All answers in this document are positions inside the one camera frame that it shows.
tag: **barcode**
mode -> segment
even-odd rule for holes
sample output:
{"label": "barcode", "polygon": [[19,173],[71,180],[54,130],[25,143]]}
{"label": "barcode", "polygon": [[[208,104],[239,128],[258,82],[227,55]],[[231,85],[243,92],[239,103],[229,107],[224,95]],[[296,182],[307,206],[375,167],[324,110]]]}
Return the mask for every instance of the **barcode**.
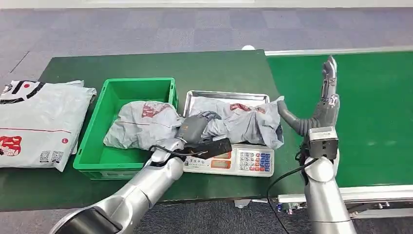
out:
{"label": "barcode", "polygon": [[60,163],[63,157],[62,151],[53,151],[52,153],[52,162]]}
{"label": "barcode", "polygon": [[50,151],[42,151],[40,154],[39,162],[49,162]]}

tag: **black cable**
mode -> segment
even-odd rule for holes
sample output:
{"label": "black cable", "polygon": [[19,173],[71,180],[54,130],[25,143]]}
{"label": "black cable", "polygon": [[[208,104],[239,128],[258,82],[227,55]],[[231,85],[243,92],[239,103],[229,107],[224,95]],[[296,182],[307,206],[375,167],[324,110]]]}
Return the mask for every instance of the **black cable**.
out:
{"label": "black cable", "polygon": [[166,151],[166,152],[170,153],[171,155],[175,155],[175,156],[178,156],[178,157],[194,156],[194,155],[200,155],[200,154],[204,154],[204,153],[207,153],[207,152],[208,152],[208,151],[202,151],[202,152],[194,152],[194,153],[190,153],[190,154],[182,154],[182,153],[178,153],[178,152],[174,152],[174,151],[168,150],[167,148],[165,148],[165,147],[163,147],[163,146],[160,146],[160,145],[152,145],[152,146],[150,146],[150,147],[149,147],[149,151],[150,151],[152,148],[154,148],[154,147],[159,148],[159,149],[161,149],[161,150],[163,150],[163,151]]}
{"label": "black cable", "polygon": [[280,181],[280,180],[286,178],[287,176],[290,176],[290,175],[292,175],[292,174],[294,174],[294,173],[296,173],[296,172],[299,172],[299,171],[303,170],[304,168],[310,166],[310,165],[313,164],[315,161],[317,161],[317,159],[318,159],[318,158],[315,158],[315,159],[309,161],[308,163],[306,163],[306,164],[304,164],[304,165],[302,165],[302,166],[299,166],[298,168],[296,168],[296,169],[294,169],[294,170],[292,170],[292,171],[290,171],[290,172],[287,172],[287,173],[283,174],[282,176],[280,176],[280,177],[278,177],[276,180],[274,180],[274,182],[272,182],[272,183],[270,184],[270,186],[268,186],[268,189],[267,189],[267,201],[268,201],[268,204],[270,205],[272,211],[273,211],[274,214],[275,214],[275,217],[277,217],[277,219],[278,219],[278,221],[280,222],[282,228],[284,229],[284,231],[285,231],[287,234],[290,234],[290,233],[288,232],[287,228],[286,228],[286,227],[284,226],[284,224],[282,223],[280,217],[278,217],[277,211],[274,209],[274,207],[273,207],[272,204],[271,204],[270,190],[271,190],[271,188],[272,188],[278,181]]}

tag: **metal tray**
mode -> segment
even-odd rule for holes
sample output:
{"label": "metal tray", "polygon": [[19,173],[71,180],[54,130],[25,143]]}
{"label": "metal tray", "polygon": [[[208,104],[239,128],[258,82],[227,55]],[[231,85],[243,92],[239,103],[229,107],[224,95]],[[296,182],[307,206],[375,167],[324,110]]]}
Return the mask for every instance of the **metal tray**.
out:
{"label": "metal tray", "polygon": [[213,91],[188,91],[185,101],[184,117],[188,117],[195,97],[214,98],[230,104],[239,103],[246,106],[258,106],[269,103],[270,97],[266,94],[246,94],[246,93],[229,93]]}

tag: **scale keypad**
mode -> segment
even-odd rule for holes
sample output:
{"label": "scale keypad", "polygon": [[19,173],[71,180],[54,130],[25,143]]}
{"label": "scale keypad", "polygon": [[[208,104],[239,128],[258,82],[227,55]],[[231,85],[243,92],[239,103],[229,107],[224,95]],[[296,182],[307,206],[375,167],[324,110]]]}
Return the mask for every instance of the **scale keypad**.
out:
{"label": "scale keypad", "polygon": [[241,171],[271,171],[271,154],[239,152]]}

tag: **green plastic crate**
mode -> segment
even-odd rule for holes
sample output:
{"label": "green plastic crate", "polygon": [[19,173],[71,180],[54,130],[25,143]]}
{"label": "green plastic crate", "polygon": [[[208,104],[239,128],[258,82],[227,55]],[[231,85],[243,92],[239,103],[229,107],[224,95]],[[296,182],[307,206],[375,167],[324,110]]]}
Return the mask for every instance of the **green plastic crate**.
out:
{"label": "green plastic crate", "polygon": [[103,84],[73,167],[92,180],[130,179],[150,157],[149,151],[116,149],[103,138],[123,105],[137,100],[168,102],[175,108],[178,98],[174,78],[108,79]]}

